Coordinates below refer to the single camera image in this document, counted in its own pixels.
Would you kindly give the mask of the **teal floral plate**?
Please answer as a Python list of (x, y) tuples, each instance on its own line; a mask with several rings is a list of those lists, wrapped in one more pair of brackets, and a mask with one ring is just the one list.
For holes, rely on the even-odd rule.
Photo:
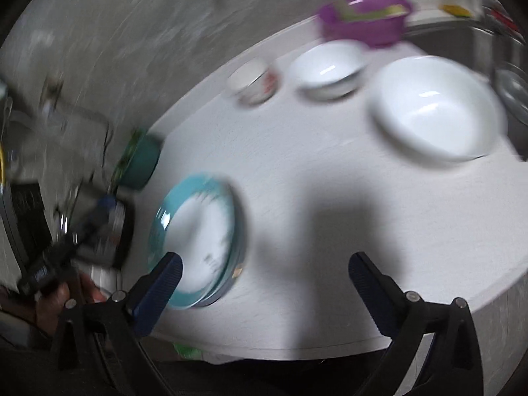
[(148, 267), (167, 252), (182, 258), (182, 278), (169, 305), (196, 307), (215, 287), (232, 251), (235, 207), (226, 181), (194, 174), (162, 201), (148, 236)]

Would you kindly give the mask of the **large white bowl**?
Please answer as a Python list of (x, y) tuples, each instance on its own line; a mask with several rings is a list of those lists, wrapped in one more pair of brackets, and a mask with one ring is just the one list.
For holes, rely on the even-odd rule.
[(369, 82), (368, 96), (372, 117), (391, 138), (437, 162), (490, 155), (508, 130), (491, 86), (461, 63), (439, 56), (389, 63)]

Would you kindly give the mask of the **floral small ceramic bowl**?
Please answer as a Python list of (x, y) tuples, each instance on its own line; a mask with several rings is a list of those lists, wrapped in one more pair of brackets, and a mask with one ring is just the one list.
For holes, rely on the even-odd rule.
[(262, 58), (253, 58), (237, 68), (226, 85), (245, 106), (256, 106), (270, 99), (278, 90), (278, 76)]

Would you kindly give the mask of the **medium white bowl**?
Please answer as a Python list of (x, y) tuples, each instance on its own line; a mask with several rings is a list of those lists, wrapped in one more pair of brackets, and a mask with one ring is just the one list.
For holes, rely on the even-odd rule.
[(315, 101), (343, 98), (360, 88), (368, 50), (362, 42), (350, 39), (321, 43), (293, 61), (291, 81)]

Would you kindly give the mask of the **stainless steel rice cooker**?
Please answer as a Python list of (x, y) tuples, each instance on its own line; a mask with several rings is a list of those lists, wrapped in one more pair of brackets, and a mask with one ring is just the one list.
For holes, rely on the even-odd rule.
[(132, 205), (85, 181), (74, 185), (54, 206), (57, 236), (73, 235), (75, 258), (103, 268), (121, 269), (132, 244)]

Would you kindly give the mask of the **teal bowl with greens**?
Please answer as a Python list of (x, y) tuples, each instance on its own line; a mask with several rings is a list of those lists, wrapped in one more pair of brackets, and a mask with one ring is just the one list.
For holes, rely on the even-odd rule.
[(134, 130), (114, 169), (109, 189), (143, 189), (156, 169), (162, 147), (163, 140), (156, 135)]

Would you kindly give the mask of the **glass bowl in sink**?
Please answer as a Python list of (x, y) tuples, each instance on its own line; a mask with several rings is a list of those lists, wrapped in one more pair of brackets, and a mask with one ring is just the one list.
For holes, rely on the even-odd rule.
[(527, 125), (527, 73), (513, 63), (502, 63), (495, 70), (495, 86), (508, 112)]

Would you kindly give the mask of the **purple plastic basin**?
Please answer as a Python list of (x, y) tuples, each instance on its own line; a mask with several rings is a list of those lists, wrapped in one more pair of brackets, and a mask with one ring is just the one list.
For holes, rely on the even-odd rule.
[(351, 39), (370, 48), (395, 45), (414, 12), (408, 0), (336, 0), (318, 9), (321, 34), (328, 41)]

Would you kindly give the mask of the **green peeled vegetable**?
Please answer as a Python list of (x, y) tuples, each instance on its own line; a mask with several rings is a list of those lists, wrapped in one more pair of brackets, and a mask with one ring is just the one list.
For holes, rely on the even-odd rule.
[(345, 0), (340, 0), (334, 3), (333, 6), (337, 12), (338, 19), (346, 22), (382, 20), (409, 14), (409, 10), (403, 5), (389, 5), (381, 9), (370, 10), (367, 12), (358, 11), (359, 2), (352, 5)]

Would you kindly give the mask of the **yellow sponge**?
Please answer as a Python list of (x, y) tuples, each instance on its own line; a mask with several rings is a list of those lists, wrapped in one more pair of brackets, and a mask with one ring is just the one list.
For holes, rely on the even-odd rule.
[(473, 17), (471, 11), (460, 5), (440, 5), (439, 9), (444, 13), (454, 16), (456, 18), (470, 19)]

